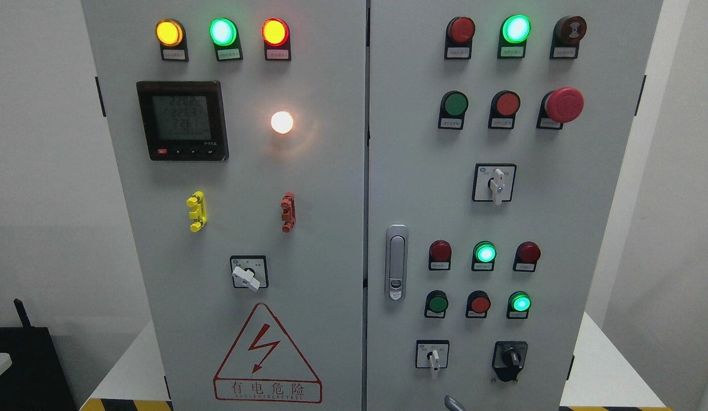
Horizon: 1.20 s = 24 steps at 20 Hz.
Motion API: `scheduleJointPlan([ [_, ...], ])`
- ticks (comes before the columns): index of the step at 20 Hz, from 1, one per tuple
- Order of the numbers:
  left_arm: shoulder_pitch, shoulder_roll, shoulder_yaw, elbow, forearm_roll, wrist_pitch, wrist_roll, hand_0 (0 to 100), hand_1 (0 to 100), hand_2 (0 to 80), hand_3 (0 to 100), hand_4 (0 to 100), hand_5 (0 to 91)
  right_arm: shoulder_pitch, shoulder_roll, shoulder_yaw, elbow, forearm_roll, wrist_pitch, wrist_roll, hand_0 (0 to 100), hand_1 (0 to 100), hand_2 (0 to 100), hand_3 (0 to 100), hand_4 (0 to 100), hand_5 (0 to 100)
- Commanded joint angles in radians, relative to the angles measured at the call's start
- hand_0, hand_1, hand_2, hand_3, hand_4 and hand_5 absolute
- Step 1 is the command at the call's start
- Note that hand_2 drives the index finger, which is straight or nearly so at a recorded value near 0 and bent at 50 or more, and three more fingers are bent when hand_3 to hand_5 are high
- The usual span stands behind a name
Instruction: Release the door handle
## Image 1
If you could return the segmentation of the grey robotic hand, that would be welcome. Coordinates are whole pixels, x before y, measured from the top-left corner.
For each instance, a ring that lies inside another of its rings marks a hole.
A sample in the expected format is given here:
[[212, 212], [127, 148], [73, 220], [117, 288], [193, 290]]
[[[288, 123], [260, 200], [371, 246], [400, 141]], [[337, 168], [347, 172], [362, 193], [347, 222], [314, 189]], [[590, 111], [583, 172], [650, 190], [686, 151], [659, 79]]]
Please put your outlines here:
[[455, 398], [449, 395], [445, 395], [443, 397], [443, 403], [445, 405], [445, 408], [447, 408], [450, 411], [465, 411], [465, 406], [463, 404], [459, 403]]

